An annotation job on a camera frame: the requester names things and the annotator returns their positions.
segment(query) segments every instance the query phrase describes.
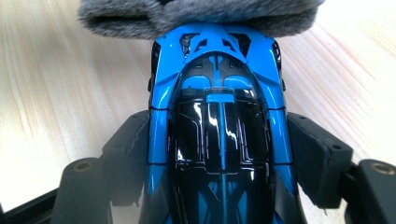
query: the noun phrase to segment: gray fur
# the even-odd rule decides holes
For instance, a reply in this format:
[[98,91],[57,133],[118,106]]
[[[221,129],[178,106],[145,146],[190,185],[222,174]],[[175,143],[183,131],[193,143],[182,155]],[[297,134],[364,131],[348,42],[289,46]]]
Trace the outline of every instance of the gray fur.
[[266,35],[296,35],[311,27],[324,0],[82,0],[78,15],[93,33],[153,39],[195,21],[235,22]]

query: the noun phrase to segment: light wood surface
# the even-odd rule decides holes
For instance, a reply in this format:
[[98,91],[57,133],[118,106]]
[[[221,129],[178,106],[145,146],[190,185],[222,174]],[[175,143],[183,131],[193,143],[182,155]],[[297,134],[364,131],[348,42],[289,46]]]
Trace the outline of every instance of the light wood surface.
[[[71,161],[98,157],[148,105],[152,41],[92,35],[78,0],[0,2],[0,202],[7,211],[59,185]],[[329,0],[314,27],[279,38],[288,110],[396,164],[396,3]],[[342,223],[317,210],[310,223]]]

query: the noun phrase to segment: wood grain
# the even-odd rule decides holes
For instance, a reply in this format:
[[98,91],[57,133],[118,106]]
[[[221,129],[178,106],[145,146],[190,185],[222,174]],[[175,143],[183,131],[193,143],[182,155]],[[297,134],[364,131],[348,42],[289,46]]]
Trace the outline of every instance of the wood grain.
[[[146,109],[152,41],[90,34],[79,1],[0,2],[0,202],[7,211],[58,186],[71,161],[98,157]],[[396,164],[396,3],[325,3],[313,28],[279,38],[288,110]],[[342,223],[304,199],[310,223]]]

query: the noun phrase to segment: blue toy car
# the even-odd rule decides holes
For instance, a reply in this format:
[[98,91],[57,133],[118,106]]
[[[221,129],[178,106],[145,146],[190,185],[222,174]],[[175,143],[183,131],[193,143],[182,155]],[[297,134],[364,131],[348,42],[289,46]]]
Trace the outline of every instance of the blue toy car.
[[151,68],[141,222],[304,222],[275,40],[184,25],[155,41]]

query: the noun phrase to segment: toy car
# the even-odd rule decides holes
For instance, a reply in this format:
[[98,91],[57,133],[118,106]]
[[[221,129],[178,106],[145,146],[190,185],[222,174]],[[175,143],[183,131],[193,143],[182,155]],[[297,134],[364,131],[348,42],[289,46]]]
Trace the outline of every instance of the toy car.
[[242,26],[184,25],[155,41],[151,68],[141,218],[304,222],[275,40]]

